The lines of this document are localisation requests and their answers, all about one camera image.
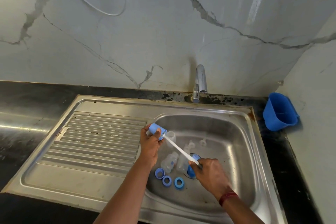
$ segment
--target forearm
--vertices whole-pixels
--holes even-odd
[[[234,224],[264,224],[239,197],[227,198],[223,203],[223,208]]]
[[[137,223],[151,163],[140,156],[94,224]]]

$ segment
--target faucet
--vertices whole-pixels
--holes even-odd
[[[192,102],[200,102],[200,93],[208,93],[207,79],[205,78],[205,69],[203,65],[196,67],[195,85],[192,92]]]

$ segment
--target sink basin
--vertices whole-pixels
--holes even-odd
[[[140,129],[156,122],[176,133],[181,148],[217,158],[233,189],[265,224],[284,224],[264,145],[248,107],[77,96],[2,192],[101,211],[141,152]],[[200,141],[206,140],[206,146]],[[139,220],[148,223],[232,223],[196,179],[166,188],[155,170],[169,153],[163,144],[149,175]]]
[[[216,117],[198,115],[166,115],[156,119],[161,127],[172,130],[176,134],[176,143],[181,148],[190,140],[195,143],[191,153],[202,158],[217,158],[232,182],[233,190],[250,207],[255,201],[256,174],[253,168],[253,156],[250,153],[249,141],[236,124]],[[206,139],[206,146],[199,142]],[[154,168],[160,167],[161,161],[175,148],[166,144],[160,147],[158,161]],[[163,189],[161,180],[151,172],[147,188],[164,200],[198,212],[222,213],[223,210],[216,199],[195,179],[179,173],[176,168],[169,173],[172,178],[182,177],[184,190],[178,191],[171,186]]]

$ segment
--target black granite countertop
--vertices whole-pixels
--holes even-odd
[[[0,82],[0,189],[78,94],[191,102],[191,94],[183,92]],[[252,107],[288,223],[322,223],[286,135],[265,127],[266,102],[267,98],[207,94],[200,103]],[[39,199],[0,194],[0,223],[92,223],[97,215]]]

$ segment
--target person's right hand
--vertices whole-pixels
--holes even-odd
[[[217,201],[223,194],[232,191],[229,179],[218,159],[200,158],[198,162],[203,166],[202,169],[195,162],[189,161],[189,165],[202,186],[213,194]]]

